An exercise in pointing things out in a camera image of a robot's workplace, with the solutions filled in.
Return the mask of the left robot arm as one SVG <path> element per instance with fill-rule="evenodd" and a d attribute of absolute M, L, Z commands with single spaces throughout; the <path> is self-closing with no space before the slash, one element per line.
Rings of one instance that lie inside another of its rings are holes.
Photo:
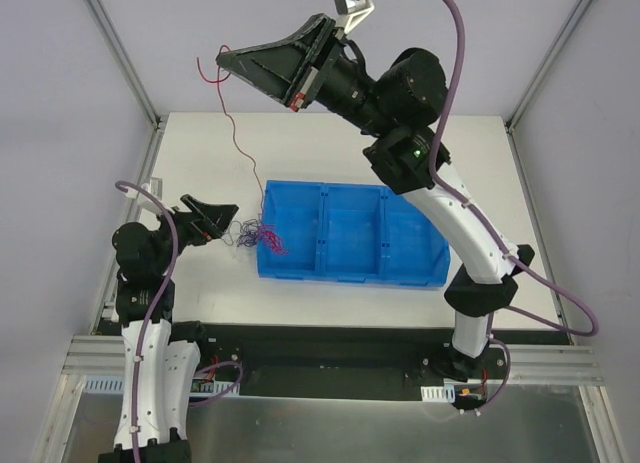
<path fill-rule="evenodd" d="M 240 386 L 244 368 L 237 359 L 222 361 L 212 352 L 198 321 L 172 319 L 178 257 L 189 246 L 219 240 L 239 208 L 207 204 L 189 194 L 184 210 L 165 205 L 149 184 L 120 180 L 115 187 L 136 205 L 154 214 L 154 230 L 140 222 L 120 226 L 111 239 L 118 265 L 116 312 L 124 343 L 121 414 L 113 449 L 101 462 L 189 462 L 187 413 L 193 380 L 230 368 L 234 381 L 200 399 L 213 402 Z"/>

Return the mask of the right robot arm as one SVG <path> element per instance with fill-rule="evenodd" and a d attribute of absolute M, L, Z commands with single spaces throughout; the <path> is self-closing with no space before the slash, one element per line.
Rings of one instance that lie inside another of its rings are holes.
<path fill-rule="evenodd" d="M 455 326 L 431 362 L 464 381 L 484 368 L 493 315 L 511 303 L 534 251 L 493 228 L 442 144 L 457 77 L 434 54 L 409 48 L 373 79 L 347 33 L 316 14 L 282 40 L 218 56 L 222 69 L 293 111 L 319 103 L 373 140 L 363 154 L 378 185 L 266 183 L 258 273 L 443 286 Z"/>

